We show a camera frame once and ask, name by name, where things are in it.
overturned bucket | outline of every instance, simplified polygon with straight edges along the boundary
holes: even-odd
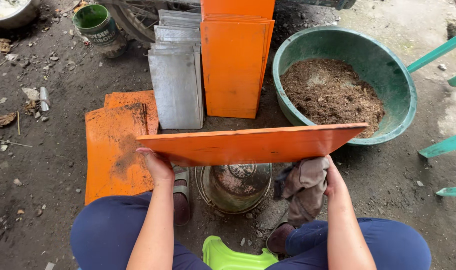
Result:
[[[82,7],[73,16],[73,24],[104,57],[115,58],[126,51],[126,39],[104,6]]]

right hand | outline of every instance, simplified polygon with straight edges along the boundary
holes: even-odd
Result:
[[[326,158],[330,162],[330,167],[328,167],[328,169],[326,170],[326,181],[328,185],[326,187],[324,194],[326,196],[330,196],[334,193],[335,190],[339,189],[340,187],[343,187],[345,181],[343,180],[343,177],[341,177],[340,172],[333,163],[333,159],[331,158],[331,156],[327,155]]]

stack of orange boards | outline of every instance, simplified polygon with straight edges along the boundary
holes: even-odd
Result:
[[[153,91],[111,93],[105,105],[85,114],[88,172],[85,205],[104,196],[136,195],[153,189],[137,136],[158,133]]]
[[[206,112],[255,118],[267,66],[275,0],[201,0]]]

lime green plastic stool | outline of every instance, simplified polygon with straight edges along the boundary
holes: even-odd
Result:
[[[218,236],[208,236],[203,243],[203,262],[213,270],[263,270],[278,262],[278,257],[263,248],[261,255],[229,249]]]

stack of metal sheets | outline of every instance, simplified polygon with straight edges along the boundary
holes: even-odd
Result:
[[[159,10],[156,41],[148,51],[161,129],[203,127],[201,14]]]

